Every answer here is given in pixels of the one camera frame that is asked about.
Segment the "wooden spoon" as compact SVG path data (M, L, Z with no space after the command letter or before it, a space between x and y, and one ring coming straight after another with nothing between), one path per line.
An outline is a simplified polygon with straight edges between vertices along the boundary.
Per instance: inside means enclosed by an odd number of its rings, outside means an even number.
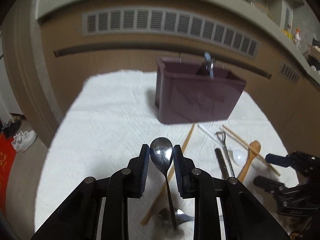
M250 143L248 148L248 156L247 156L246 163L237 177L237 179L240 182L244 181L252 161L259 155L260 150L261 150L261 144L259 141L255 140Z

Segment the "black handled ladle spoon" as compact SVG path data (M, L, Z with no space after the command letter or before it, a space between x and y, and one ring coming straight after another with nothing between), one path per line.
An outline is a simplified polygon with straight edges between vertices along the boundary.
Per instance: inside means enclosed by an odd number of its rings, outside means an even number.
M229 173L228 173L227 166L226 166L226 163L224 161L223 155L221 153L221 150L219 148L216 148L215 149L215 154L216 154L217 161L219 163L219 167L220 167L220 170L221 170L221 173L222 173L222 177L223 177L224 180L227 180L229 178Z

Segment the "black handled steel spoon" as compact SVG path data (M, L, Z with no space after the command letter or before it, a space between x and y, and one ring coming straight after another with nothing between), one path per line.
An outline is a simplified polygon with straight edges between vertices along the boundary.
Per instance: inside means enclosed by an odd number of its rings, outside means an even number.
M181 209L174 208L174 211L177 225L194 221L193 216L185 214ZM161 211L158 213L158 218L163 224L172 226L171 212L169 207L161 209Z

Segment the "small dark metal spoon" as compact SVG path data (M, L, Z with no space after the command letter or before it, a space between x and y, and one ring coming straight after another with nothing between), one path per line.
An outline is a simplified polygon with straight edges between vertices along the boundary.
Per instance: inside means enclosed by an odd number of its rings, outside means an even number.
M169 181L168 181L168 170L173 160L172 151L173 151L172 143L168 138L165 138L165 137L158 137L154 139L150 144L150 158L153 164L165 177L169 208L170 208L171 219L172 219L172 227L174 228L174 230L177 230L178 226L176 223L174 205L173 205Z

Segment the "blue plastic spoon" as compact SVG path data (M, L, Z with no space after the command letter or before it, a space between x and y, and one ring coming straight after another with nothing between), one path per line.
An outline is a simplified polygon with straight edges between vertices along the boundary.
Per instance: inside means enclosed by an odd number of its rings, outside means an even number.
M209 52L204 53L204 71L205 75L208 75L211 79L214 78L215 59L211 57Z

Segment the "grey kitchen countertop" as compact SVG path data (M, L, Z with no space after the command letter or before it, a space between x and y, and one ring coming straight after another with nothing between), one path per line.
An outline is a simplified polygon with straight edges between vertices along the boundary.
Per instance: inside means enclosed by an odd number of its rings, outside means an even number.
M215 35L218 26L240 42L225 44L203 33L151 27L153 12L200 20ZM243 0L37 0L47 62L103 49L149 49L200 54L271 77L276 53L289 57L298 76L319 82L302 54L266 16Z

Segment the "small grey vent grille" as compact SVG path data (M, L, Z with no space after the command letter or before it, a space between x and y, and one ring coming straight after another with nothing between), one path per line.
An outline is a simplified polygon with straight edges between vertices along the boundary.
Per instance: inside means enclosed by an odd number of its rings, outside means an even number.
M285 63L281 65L279 69L279 75L289 80L293 84L296 84L300 78L298 73Z

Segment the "white textured table cloth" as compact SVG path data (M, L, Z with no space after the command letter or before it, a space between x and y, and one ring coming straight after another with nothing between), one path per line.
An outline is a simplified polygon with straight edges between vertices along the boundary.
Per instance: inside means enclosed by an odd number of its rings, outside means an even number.
M155 72L121 70L86 80L48 150L35 200L35 231L84 178L110 177L139 155L142 144L149 145L157 137L166 137L173 145L183 145L192 124L164 125L159 122L154 104L156 77ZM248 143L259 141L262 156L268 153L287 155L274 127L247 92L242 93L226 121L205 122L200 126L215 135L222 124ZM216 136L211 138L196 124L184 155L193 159L196 167L221 178L214 152L218 147ZM159 210L169 206L166 189L148 224L140 224L165 183L152 161L149 163L142 198L128 201L130 239L193 239L193 222L182 224L179 226L181 231L173 235L172 229L162 225L157 218ZM244 185L289 232L289 218L276 214L274 198L253 185L253 179L258 175L281 181L288 187L298 184L292 168L276 167L276 170L280 177L269 172L256 158Z

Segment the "white sneakers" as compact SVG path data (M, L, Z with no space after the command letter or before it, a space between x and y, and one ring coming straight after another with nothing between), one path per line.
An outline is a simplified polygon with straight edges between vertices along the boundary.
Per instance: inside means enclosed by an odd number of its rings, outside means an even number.
M18 132L11 142L16 152L25 152L36 140L37 134L35 131Z

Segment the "red door mat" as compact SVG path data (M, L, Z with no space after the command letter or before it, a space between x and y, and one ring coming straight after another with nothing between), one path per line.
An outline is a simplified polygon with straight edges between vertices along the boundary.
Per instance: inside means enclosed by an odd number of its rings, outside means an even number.
M16 151L13 148L11 142L12 138L7 139L4 133L1 133L0 137L0 206L1 212L5 214L5 203L7 185L10 176L10 171L14 163Z

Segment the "orange drink bottle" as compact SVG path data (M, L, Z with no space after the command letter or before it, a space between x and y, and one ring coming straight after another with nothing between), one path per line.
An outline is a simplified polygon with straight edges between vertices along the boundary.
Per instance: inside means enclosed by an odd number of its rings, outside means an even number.
M300 29L296 28L296 32L294 35L294 44L296 45L297 48L300 48L300 43L301 43L301 36L300 36Z

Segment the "maroon plastic utensil bin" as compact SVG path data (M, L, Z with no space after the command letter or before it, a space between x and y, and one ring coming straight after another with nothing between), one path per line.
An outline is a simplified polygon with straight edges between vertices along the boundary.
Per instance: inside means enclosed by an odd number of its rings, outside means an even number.
M203 62L186 57L158 57L155 106L161 123L189 124L227 120L246 81L227 69L214 77L199 74Z

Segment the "grey ventilation grille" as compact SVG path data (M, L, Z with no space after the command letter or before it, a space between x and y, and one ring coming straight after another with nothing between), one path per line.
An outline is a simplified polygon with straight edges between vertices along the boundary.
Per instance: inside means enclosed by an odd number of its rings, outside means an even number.
M260 43L215 19L164 7L118 7L82 14L82 35L152 34L191 38L255 60Z

